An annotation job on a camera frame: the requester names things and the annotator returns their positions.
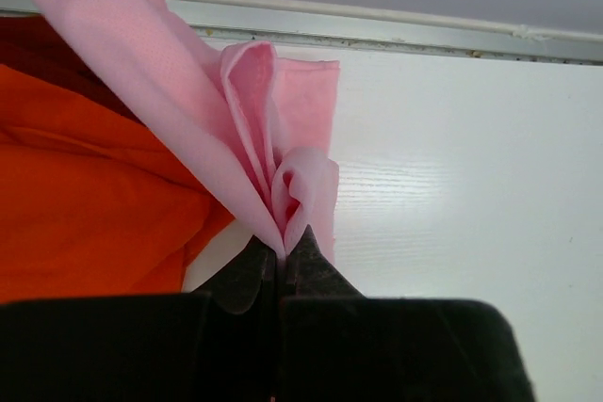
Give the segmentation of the pink t shirt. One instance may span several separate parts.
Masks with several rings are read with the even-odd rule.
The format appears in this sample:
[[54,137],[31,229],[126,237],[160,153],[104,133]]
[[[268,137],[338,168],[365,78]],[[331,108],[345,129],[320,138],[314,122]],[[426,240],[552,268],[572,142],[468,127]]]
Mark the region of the pink t shirt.
[[285,258],[334,255],[339,65],[267,41],[217,50],[166,0],[33,0],[89,68],[241,223]]

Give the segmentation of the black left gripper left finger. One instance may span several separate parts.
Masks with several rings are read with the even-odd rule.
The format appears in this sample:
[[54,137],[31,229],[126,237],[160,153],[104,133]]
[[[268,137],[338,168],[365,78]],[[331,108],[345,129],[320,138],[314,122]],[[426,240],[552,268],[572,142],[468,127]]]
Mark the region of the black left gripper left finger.
[[258,240],[189,293],[9,302],[5,401],[268,401],[276,257]]

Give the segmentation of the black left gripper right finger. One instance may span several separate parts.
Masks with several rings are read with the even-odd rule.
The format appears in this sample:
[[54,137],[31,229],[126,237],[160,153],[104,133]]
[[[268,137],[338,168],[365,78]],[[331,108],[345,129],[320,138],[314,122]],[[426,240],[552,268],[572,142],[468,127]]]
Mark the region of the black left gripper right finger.
[[513,329],[471,299],[359,293],[306,230],[279,303],[282,401],[531,401]]

